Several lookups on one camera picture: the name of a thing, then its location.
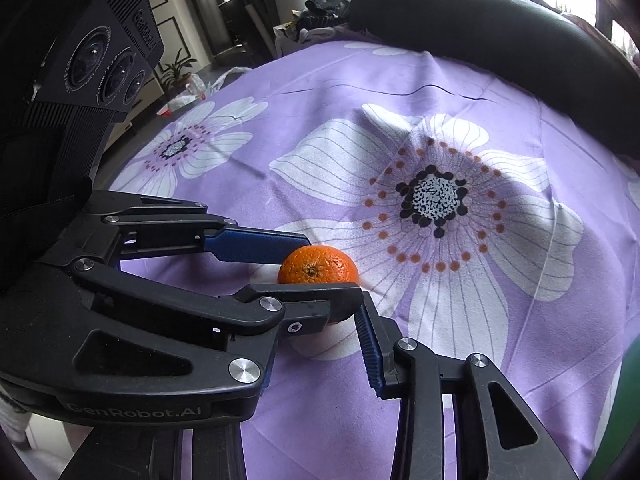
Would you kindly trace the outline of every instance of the potted plant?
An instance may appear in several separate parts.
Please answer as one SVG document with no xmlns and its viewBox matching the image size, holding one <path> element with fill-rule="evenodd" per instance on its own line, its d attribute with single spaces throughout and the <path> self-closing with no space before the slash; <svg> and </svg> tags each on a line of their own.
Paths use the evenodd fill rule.
<svg viewBox="0 0 640 480">
<path fill-rule="evenodd" d="M 178 50 L 173 63 L 164 63 L 164 73 L 162 74 L 160 82 L 162 83 L 162 88 L 169 99 L 180 93 L 181 86 L 186 83 L 187 79 L 191 75 L 191 72 L 183 74 L 182 70 L 185 68 L 192 68 L 193 63 L 197 62 L 193 57 L 180 60 L 181 53 L 182 48 Z"/>
</svg>

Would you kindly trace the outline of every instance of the purple bedsheet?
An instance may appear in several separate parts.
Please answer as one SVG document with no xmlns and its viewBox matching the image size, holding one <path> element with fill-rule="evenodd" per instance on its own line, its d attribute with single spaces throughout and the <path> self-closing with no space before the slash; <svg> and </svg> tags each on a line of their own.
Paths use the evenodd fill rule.
<svg viewBox="0 0 640 480">
<path fill-rule="evenodd" d="M 640 332 L 640 178 L 535 97 L 428 53 L 320 44 L 190 111 L 111 189 L 344 250 L 381 314 L 437 353 L 487 354 L 588 467 Z M 212 295 L 277 272 L 210 254 L 123 268 Z M 352 320 L 285 342 L 242 425 L 248 478 L 388 479 L 397 416 L 369 388 Z"/>
</svg>

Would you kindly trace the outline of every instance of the orange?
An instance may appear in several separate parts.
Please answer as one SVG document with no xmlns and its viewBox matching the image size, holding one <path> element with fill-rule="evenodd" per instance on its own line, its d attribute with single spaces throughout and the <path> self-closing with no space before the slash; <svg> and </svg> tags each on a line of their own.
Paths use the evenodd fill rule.
<svg viewBox="0 0 640 480">
<path fill-rule="evenodd" d="M 342 251 L 308 245 L 293 251 L 282 263 L 278 283 L 358 283 L 358 267 Z"/>
</svg>

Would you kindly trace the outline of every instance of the metal pivot cap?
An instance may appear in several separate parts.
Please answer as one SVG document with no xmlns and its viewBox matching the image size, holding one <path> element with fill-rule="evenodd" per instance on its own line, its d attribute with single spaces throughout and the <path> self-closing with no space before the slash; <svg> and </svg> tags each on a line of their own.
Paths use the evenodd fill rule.
<svg viewBox="0 0 640 480">
<path fill-rule="evenodd" d="M 260 378 L 260 367 L 253 361 L 242 357 L 231 361 L 229 373 L 239 383 L 251 384 Z"/>
<path fill-rule="evenodd" d="M 418 342 L 415 339 L 411 339 L 410 337 L 403 337 L 398 340 L 398 346 L 402 350 L 415 350 L 418 348 Z"/>
<path fill-rule="evenodd" d="M 473 366 L 478 368 L 484 368 L 489 364 L 489 358 L 484 354 L 471 354 L 469 360 Z"/>
<path fill-rule="evenodd" d="M 94 261 L 89 258 L 80 258 L 76 263 L 74 263 L 74 267 L 76 270 L 89 270 L 94 268 Z"/>
<path fill-rule="evenodd" d="M 282 303 L 280 303 L 280 300 L 276 300 L 276 298 L 265 296 L 264 298 L 260 298 L 260 306 L 269 312 L 277 312 L 282 308 Z"/>
</svg>

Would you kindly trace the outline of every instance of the flower center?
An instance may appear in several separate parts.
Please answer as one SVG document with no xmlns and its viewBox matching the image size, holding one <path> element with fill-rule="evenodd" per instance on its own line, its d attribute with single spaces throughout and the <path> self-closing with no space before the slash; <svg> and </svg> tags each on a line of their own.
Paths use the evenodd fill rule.
<svg viewBox="0 0 640 480">
<path fill-rule="evenodd" d="M 412 205 L 428 218 L 444 218 L 460 205 L 456 186 L 446 178 L 428 175 L 414 187 Z"/>
<path fill-rule="evenodd" d="M 433 165 L 419 171 L 408 184 L 400 182 L 396 191 L 404 197 L 400 218 L 409 218 L 420 227 L 435 225 L 433 236 L 445 235 L 444 224 L 456 215 L 464 216 L 469 209 L 463 203 L 468 193 L 466 180 L 454 180 L 453 173 L 441 173 Z"/>
<path fill-rule="evenodd" d="M 182 136 L 179 140 L 172 142 L 169 144 L 164 152 L 161 153 L 161 157 L 165 160 L 172 158 L 172 156 L 177 155 L 178 153 L 184 152 L 187 149 L 187 146 L 191 142 L 191 139 L 186 136 Z"/>
</svg>

